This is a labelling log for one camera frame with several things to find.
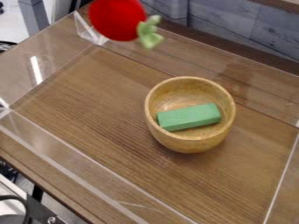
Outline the red plush strawberry fruit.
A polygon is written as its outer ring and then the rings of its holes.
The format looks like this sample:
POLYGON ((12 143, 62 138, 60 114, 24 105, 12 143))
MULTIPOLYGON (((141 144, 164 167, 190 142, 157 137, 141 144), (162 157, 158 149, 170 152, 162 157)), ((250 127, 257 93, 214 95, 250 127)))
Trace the red plush strawberry fruit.
POLYGON ((138 40, 144 49, 154 48, 164 41, 157 33, 161 16, 148 16, 138 0, 94 0, 88 7, 88 19, 96 31, 110 40, 138 40))

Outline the black table leg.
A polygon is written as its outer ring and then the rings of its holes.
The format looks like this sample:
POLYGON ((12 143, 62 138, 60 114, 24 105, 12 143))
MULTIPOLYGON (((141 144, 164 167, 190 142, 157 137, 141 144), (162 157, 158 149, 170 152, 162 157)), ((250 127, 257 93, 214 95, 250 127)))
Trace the black table leg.
POLYGON ((38 202, 42 201, 42 189, 37 185, 32 189, 32 198, 38 202))

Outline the grey post top left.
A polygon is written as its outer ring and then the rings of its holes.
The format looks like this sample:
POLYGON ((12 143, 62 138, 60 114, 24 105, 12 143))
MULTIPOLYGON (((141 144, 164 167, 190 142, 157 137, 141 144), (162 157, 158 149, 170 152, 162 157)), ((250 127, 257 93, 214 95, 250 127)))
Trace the grey post top left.
POLYGON ((49 26, 42 0, 17 0, 28 34, 32 36, 49 26))

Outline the light wooden bowl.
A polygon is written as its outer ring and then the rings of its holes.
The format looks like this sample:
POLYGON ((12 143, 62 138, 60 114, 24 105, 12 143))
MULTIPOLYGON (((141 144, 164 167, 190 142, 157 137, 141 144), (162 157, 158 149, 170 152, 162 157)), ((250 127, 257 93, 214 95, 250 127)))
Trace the light wooden bowl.
POLYGON ((225 139, 236 117, 236 103, 226 89, 216 82, 193 77, 173 77, 153 86, 144 98, 144 119, 153 139, 169 150, 197 153, 214 148, 225 139), (169 132, 156 120, 160 111, 214 103, 218 124, 169 132))

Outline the clear acrylic corner bracket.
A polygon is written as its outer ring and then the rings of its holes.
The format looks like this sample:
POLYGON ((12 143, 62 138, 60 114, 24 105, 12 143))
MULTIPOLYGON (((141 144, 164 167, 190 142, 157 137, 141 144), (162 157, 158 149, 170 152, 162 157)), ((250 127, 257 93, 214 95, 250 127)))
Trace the clear acrylic corner bracket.
POLYGON ((73 11, 73 19, 78 36, 92 44, 102 46, 108 42, 108 38, 88 25, 82 16, 76 11, 73 11))

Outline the clear acrylic enclosure wall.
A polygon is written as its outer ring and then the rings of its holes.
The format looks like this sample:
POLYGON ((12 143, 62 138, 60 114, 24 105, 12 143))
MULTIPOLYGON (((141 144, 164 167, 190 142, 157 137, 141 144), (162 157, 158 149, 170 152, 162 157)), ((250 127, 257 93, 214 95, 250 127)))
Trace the clear acrylic enclosure wall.
POLYGON ((0 159, 90 224, 299 224, 299 76, 164 29, 93 45, 65 17, 0 54, 0 159), (150 88, 217 82, 237 106, 213 150, 166 150, 150 88))

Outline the green rectangular block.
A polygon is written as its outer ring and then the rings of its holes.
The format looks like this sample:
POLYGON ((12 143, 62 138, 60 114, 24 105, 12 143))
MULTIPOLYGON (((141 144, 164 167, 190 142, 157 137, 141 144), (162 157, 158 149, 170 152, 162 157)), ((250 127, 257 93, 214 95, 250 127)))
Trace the green rectangular block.
POLYGON ((218 123, 221 113, 214 103, 156 113, 158 126, 166 131, 185 130, 218 123))

